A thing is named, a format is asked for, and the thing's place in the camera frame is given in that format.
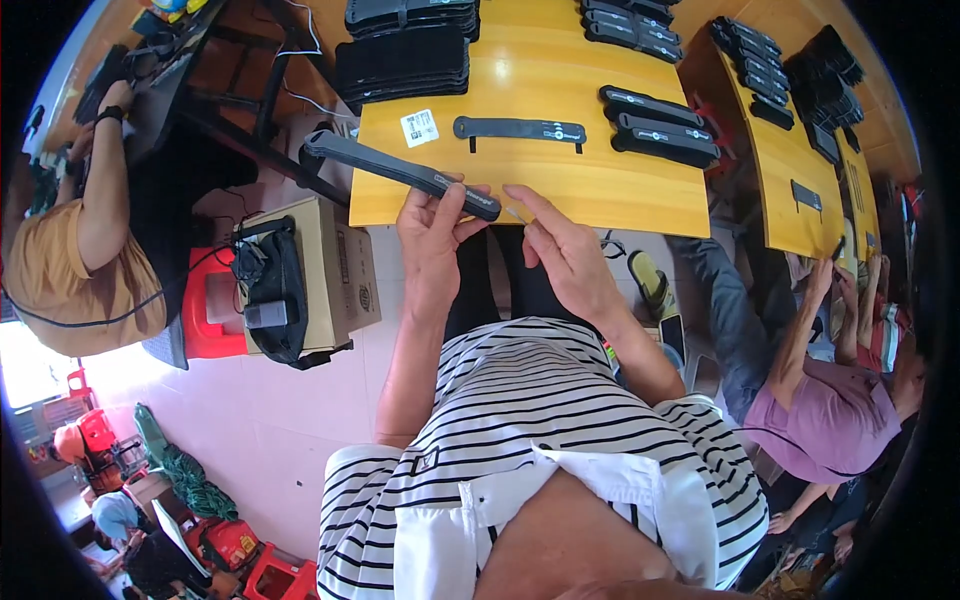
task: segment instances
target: yellow table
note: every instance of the yellow table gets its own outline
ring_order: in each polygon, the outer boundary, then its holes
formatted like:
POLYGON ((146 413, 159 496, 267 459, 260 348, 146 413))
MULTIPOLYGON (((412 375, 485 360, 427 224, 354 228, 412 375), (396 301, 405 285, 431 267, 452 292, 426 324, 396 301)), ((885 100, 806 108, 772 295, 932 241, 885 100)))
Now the yellow table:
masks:
MULTIPOLYGON (((481 2, 480 40, 470 44, 469 92, 366 105, 359 141, 467 182, 526 183, 568 217, 598 228, 709 236, 704 175, 664 158, 618 153, 598 98, 612 84, 686 104, 673 65, 634 50, 584 39, 577 3, 557 0, 481 2), (400 118, 430 108, 440 138, 408 148, 400 118), (573 144, 481 137, 477 154, 453 135, 453 120, 469 117, 580 123, 583 154, 573 144)), ((354 171, 352 226, 396 221, 406 186, 354 171)), ((515 223, 506 211, 500 222, 515 223)))
POLYGON ((853 209, 853 231, 856 235, 856 257, 867 260, 875 252, 880 252, 880 225, 876 216, 876 198, 874 187, 867 170, 867 159, 863 153, 857 153, 847 143, 843 130, 836 131, 840 159, 843 161, 846 184, 853 209))
POLYGON ((720 55, 740 113, 747 122, 759 177, 767 247, 814 258, 830 256, 843 235, 843 205, 833 165, 810 147, 792 99, 787 108, 793 112, 796 124, 789 132, 754 117, 750 113, 754 92, 740 85, 730 57, 716 45, 711 46, 720 55), (823 210, 797 203, 792 180, 819 194, 823 210))

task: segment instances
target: sandal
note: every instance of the sandal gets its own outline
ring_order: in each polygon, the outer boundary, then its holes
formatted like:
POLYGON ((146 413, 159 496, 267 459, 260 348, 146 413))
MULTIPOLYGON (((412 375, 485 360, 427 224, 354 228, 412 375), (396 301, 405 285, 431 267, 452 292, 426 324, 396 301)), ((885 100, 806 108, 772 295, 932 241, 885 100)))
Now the sandal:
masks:
POLYGON ((670 289, 666 274, 657 269, 650 255, 637 250, 627 258, 630 275, 640 288, 640 297, 650 309, 650 316, 658 323, 677 314, 677 300, 670 289))

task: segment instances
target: pink shirt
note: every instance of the pink shirt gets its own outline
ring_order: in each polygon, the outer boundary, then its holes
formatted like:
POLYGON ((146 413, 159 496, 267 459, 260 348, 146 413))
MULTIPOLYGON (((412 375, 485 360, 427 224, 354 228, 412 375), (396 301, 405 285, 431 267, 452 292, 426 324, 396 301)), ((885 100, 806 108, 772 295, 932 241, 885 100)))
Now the pink shirt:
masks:
POLYGON ((874 373, 807 356, 790 412, 777 404, 764 384, 743 426, 775 431, 803 449, 766 431, 744 432, 791 475, 834 484, 851 477, 831 468, 850 474, 870 468, 900 432, 900 418, 874 373))

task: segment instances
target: white label sticker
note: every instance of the white label sticker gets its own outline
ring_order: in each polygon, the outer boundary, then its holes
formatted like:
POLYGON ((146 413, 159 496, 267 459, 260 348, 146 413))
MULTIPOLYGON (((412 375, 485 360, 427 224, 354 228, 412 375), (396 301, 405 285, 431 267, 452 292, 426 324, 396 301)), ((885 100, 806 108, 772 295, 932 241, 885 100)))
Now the white label sticker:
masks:
POLYGON ((437 123, 430 109, 421 110, 400 119, 403 135, 407 138, 407 148, 433 141, 440 137, 437 123))

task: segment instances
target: black and white striped shirt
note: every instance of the black and white striped shirt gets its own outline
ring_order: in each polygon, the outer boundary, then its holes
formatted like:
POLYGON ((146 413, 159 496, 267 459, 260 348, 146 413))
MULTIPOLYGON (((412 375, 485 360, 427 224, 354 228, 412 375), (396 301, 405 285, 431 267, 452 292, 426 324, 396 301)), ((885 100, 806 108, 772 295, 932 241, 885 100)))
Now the black and white striped shirt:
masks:
POLYGON ((539 318, 478 327, 444 345, 437 379, 433 415, 405 450, 364 444, 330 457, 322 597, 470 598, 516 514, 501 506, 511 516, 488 523, 491 503, 474 496, 518 510, 557 465, 663 547, 689 583, 728 588, 766 533, 766 498, 710 399, 647 406, 614 382, 583 327, 539 318), (619 492, 603 492, 603 469, 586 456, 608 461, 619 492), (475 566, 469 577, 465 564, 475 566))

